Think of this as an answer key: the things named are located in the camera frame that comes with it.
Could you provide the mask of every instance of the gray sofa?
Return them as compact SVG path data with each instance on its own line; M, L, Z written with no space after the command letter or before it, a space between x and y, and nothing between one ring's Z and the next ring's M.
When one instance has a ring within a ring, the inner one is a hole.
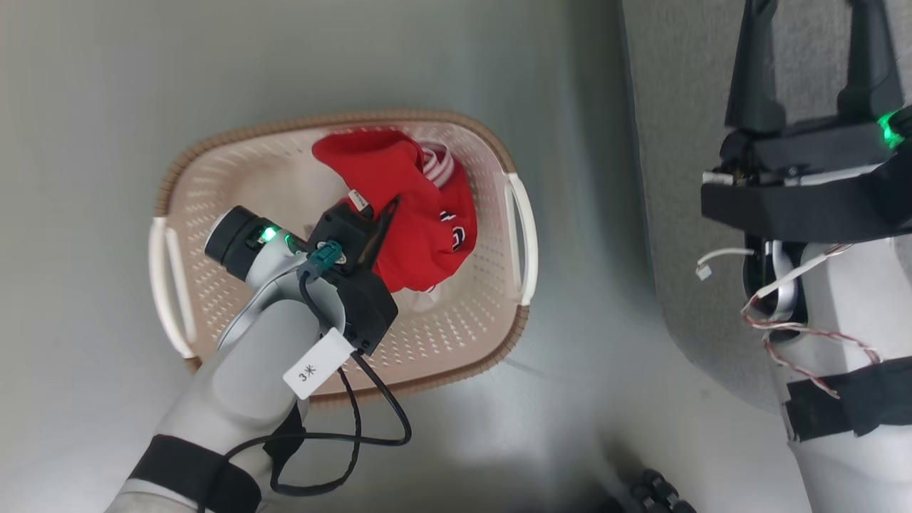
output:
M903 83L912 84L912 3L886 0ZM742 0L625 0L623 10L658 299L688 358L742 399L777 410L759 336L741 323L740 260L701 255L741 235L700 217L701 172L719 160ZM835 113L845 83L850 9L843 0L782 1L776 84L789 120Z

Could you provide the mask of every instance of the basket handle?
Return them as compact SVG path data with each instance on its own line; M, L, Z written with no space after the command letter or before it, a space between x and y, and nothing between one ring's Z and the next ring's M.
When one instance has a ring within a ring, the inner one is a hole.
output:
M529 201L529 194L525 191L523 181L519 179L517 173L507 173L510 181L510 191L513 193L513 200L516 204L516 210L519 211L519 221L523 230L523 246L525 254L525 270L523 272L523 284L520 288L520 305L527 307L532 302L535 295L535 286L538 285L538 234L535 231L535 219L532 214L532 203ZM513 241L516 240L516 233L512 233Z
M168 228L165 217L153 217L149 231L149 278L152 298L158 311L161 326L171 345L186 361L191 371L199 369L200 359L190 348L188 340L196 339L196 325L190 303L190 291L183 272L177 233ZM171 287L181 308L183 326L178 322L177 311L171 301Z

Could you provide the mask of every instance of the brown woven rim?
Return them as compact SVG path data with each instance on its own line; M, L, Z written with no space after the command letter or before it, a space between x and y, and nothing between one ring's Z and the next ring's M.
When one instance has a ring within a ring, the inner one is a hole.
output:
M204 153L220 146L286 131L298 131L337 125L404 121L437 121L461 126L482 138L482 140L491 147L506 172L516 173L516 166L513 164L513 158L510 157L510 153L507 151L506 147L503 146L503 143L497 139L493 132L488 130L487 127L478 121L455 112L448 112L446 110L377 110L372 112L332 114L298 120L278 121L252 128L226 131L197 142L184 151L180 158L178 158L168 170L168 175L165 176L164 181L161 183L159 195L155 202L155 215L157 217L165 217L168 215L168 209L171 205L171 193L174 190L174 185L181 178L181 175L183 175L183 172L186 171L187 167ZM435 374L418 380L395 383L390 385L389 389L396 395L417 393L445 384L465 380L491 369L495 364L506 358L507 354L516 346L516 342L519 341L520 337L523 335L525 323L528 318L529 307L516 307L516 317L513 319L513 325L510 328L510 332L507 333L503 342L483 359L453 371ZM196 372L200 368L200 365L202 365L202 361L199 357L187 359L185 360L185 363L190 372ZM377 389L366 389L356 391L355 395L359 400L373 399L379 397L380 392ZM346 393L330 393L316 395L310 398L311 406L329 406L345 401L347 401Z

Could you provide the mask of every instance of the beige plastic basket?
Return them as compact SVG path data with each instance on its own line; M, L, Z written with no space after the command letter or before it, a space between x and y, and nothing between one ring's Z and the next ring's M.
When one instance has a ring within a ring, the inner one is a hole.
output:
M347 193L311 146L329 133L388 128L444 142L462 162L478 241L431 309L413 311L398 298L399 316L368 362L394 393L410 393L484 372L510 352L538 273L532 208L513 161L475 120L393 110L229 131L194 145L171 167L150 231L150 278L162 326L192 372L214 354L219 335L253 295L203 254L212 223L241 204L304 236L305 226ZM357 366L346 369L359 397L376 394ZM343 399L338 377L311 397L313 404Z

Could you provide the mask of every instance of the green light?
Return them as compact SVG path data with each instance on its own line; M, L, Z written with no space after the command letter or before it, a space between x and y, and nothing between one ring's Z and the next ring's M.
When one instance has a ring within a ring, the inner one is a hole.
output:
M269 241L273 240L273 237L278 235L278 233L279 233L279 231L276 230L275 228L273 228L271 226L267 226L266 229L263 230L263 234L260 237L262 237L265 242L269 242Z
M879 124L880 128L884 130L884 142L886 142L886 145L889 146L890 150L893 150L906 140L905 137L899 135L898 133L894 132L892 128L890 128L890 117L894 114L896 113L890 112L888 114L884 114L879 120L877 120L877 124Z

